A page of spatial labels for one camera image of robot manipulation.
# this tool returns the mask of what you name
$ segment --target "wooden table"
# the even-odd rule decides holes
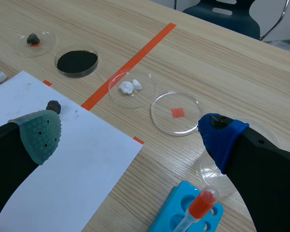
[[[0,0],[0,69],[25,70],[82,104],[168,23],[177,26],[133,70],[152,74],[158,93],[180,90],[203,111],[246,116],[268,126],[290,151],[290,53],[146,0]],[[37,58],[14,52],[18,32],[57,35],[51,52]],[[81,79],[60,75],[56,53],[71,44],[99,53],[97,70]],[[93,113],[145,142],[85,232],[146,231],[171,188],[181,180],[202,187],[195,163],[204,146],[198,133],[171,137],[150,118],[150,106],[124,109],[106,95]],[[220,199],[217,232],[254,231],[238,193]]]

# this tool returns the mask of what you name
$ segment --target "white paper sheet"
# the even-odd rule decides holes
[[[142,148],[26,72],[0,86],[0,126],[50,100],[62,107],[58,148],[9,199],[0,232],[81,231]]]

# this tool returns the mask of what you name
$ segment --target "white chunk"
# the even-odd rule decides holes
[[[141,90],[141,89],[143,89],[141,83],[138,82],[135,79],[132,80],[132,84],[133,84],[133,90]]]
[[[124,94],[131,94],[133,92],[133,84],[129,81],[122,82],[118,88]]]

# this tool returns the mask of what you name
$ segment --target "glass petri dish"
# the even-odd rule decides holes
[[[131,94],[124,94],[119,85],[124,81],[136,79],[142,85],[141,90],[134,90]],[[108,91],[111,98],[117,104],[126,108],[139,108],[150,104],[157,92],[157,88],[151,79],[151,74],[145,72],[122,71],[112,77],[108,83]]]
[[[71,45],[61,49],[54,59],[55,67],[67,77],[84,77],[96,70],[98,52],[86,44]]]
[[[262,134],[265,138],[271,141],[275,146],[280,147],[277,137],[264,124],[247,117],[234,117],[234,119],[248,123],[249,126]],[[236,191],[234,184],[216,166],[215,161],[210,157],[206,150],[198,159],[197,171],[205,185],[212,185],[219,190],[222,196],[232,194]]]
[[[169,135],[184,136],[193,133],[202,115],[199,102],[179,91],[163,93],[151,104],[154,124]]]
[[[20,35],[16,40],[15,51],[22,57],[38,57],[51,51],[56,45],[56,36],[53,33],[47,31],[35,31],[33,32],[40,39],[39,46],[31,46],[27,43],[29,35]]]

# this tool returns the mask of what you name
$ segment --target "blue test tube rack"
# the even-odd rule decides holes
[[[185,211],[199,193],[200,190],[187,181],[182,181],[172,188],[148,232],[172,232],[184,218]],[[214,232],[222,213],[222,205],[216,203],[200,221],[192,224],[187,232]]]

